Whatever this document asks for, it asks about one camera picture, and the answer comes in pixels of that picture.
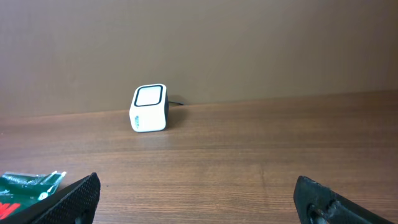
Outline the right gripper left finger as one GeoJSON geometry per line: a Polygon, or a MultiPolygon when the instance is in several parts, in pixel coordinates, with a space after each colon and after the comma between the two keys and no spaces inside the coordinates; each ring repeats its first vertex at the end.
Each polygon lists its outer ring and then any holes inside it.
{"type": "Polygon", "coordinates": [[[100,200],[100,190],[101,183],[94,172],[1,220],[1,224],[92,224],[100,200]]]}

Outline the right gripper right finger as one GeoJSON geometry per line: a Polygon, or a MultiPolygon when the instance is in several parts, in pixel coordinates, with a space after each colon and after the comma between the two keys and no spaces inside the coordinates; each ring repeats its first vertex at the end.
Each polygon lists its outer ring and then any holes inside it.
{"type": "Polygon", "coordinates": [[[295,185],[294,204],[301,224],[392,224],[302,175],[295,185]]]}

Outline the green 3M gloves packet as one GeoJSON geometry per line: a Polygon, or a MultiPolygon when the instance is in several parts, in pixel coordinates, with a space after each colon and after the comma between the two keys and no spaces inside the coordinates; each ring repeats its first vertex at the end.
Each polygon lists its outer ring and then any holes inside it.
{"type": "Polygon", "coordinates": [[[66,174],[57,171],[48,175],[5,172],[1,176],[1,220],[53,195],[66,174]]]}

